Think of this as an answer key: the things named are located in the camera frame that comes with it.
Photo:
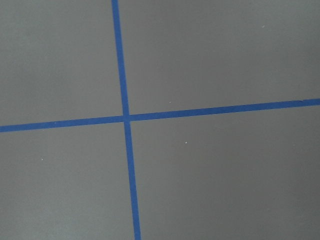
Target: blue tape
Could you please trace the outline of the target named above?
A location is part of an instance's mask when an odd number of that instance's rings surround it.
[[[111,124],[111,123],[121,123],[123,121],[124,121],[123,116],[106,116],[106,117],[95,117],[95,118],[74,119],[74,120],[64,120],[64,121],[48,121],[48,122],[27,123],[27,124],[19,124],[19,125],[6,125],[6,126],[0,126],[0,133],[27,131],[27,130],[36,130],[36,129],[65,128],[65,127],[96,125],[96,124]]]
[[[126,156],[127,156],[127,164],[128,164],[128,174],[129,174],[129,187],[130,187],[130,197],[131,197],[134,239],[141,240],[138,195],[137,195],[136,175],[135,175],[135,161],[134,161],[134,151],[133,151],[133,144],[132,144],[131,126],[130,126],[129,99],[128,99],[118,0],[112,0],[112,14],[113,14],[116,54],[117,54],[117,60],[118,60],[118,72],[119,72],[119,79],[120,79],[123,125],[124,125],[125,147],[126,147]]]
[[[320,105],[320,98],[296,100],[296,101],[279,101],[279,102],[267,102],[247,105],[235,105],[235,106],[221,106],[191,110],[178,110],[178,111],[165,111],[154,113],[142,113],[130,115],[131,121],[144,121],[154,119],[170,119],[170,118],[182,118],[201,115],[214,115],[214,114],[227,114],[227,113],[239,113],[250,111],[261,111],[271,109],[285,109],[285,108],[297,108]]]

